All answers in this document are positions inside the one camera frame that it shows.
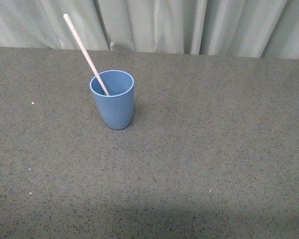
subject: speckled countertop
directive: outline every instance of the speckled countertop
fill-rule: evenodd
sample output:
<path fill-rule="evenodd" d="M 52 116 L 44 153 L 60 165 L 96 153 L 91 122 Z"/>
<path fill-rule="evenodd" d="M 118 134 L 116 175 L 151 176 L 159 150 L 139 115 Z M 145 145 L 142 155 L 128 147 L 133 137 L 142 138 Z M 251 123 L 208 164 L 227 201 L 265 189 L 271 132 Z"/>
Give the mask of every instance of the speckled countertop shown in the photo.
<path fill-rule="evenodd" d="M 0 238 L 299 238 L 299 60 L 0 48 Z"/>

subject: curtain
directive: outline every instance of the curtain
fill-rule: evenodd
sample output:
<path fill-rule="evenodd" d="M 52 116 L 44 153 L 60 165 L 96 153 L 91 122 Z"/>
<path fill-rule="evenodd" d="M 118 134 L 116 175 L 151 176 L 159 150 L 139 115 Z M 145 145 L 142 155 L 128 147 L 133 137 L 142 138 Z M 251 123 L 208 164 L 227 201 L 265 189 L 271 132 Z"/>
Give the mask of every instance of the curtain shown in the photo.
<path fill-rule="evenodd" d="M 0 46 L 299 59 L 299 0 L 0 0 Z"/>

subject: white straw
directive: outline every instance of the white straw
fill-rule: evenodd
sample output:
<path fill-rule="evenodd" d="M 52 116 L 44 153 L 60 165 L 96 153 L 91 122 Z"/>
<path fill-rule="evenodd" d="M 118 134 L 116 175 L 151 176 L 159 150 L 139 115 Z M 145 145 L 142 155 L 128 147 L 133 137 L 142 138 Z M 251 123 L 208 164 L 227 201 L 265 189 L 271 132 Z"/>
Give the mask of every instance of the white straw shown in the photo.
<path fill-rule="evenodd" d="M 86 59 L 87 62 L 89 63 L 89 65 L 90 65 L 90 67 L 91 67 L 91 69 L 92 69 L 94 75 L 96 76 L 96 79 L 97 79 L 98 82 L 100 83 L 100 85 L 101 85 L 101 87 L 102 87 L 104 93 L 105 93 L 107 96 L 109 96 L 110 94 L 109 94 L 108 90 L 106 89 L 106 87 L 105 87 L 105 85 L 104 85 L 104 83 L 103 83 L 103 81 L 102 81 L 102 79 L 101 79 L 101 77 L 100 77 L 98 71 L 96 70 L 96 68 L 95 68 L 95 66 L 94 66 L 94 64 L 93 64 L 93 62 L 92 62 L 92 60 L 91 60 L 91 58 L 90 58 L 88 52 L 86 51 L 86 49 L 85 49 L 85 47 L 84 47 L 84 45 L 83 45 L 83 43 L 82 43 L 82 41 L 81 41 L 81 39 L 80 39 L 80 37 L 79 37 L 79 34 L 76 32 L 76 30 L 75 30 L 75 28 L 74 28 L 74 25 L 73 25 L 73 23 L 72 23 L 72 21 L 71 21 L 69 15 L 68 15 L 68 14 L 64 14 L 64 15 L 63 15 L 63 18 L 64 18 L 64 20 L 66 21 L 66 24 L 68 24 L 68 27 L 70 28 L 70 30 L 71 30 L 71 32 L 72 32 L 72 35 L 74 36 L 76 42 L 78 43 L 78 45 L 79 45 L 79 47 L 80 47 L 80 49 L 81 49 L 83 55 L 85 56 L 85 59 Z"/>

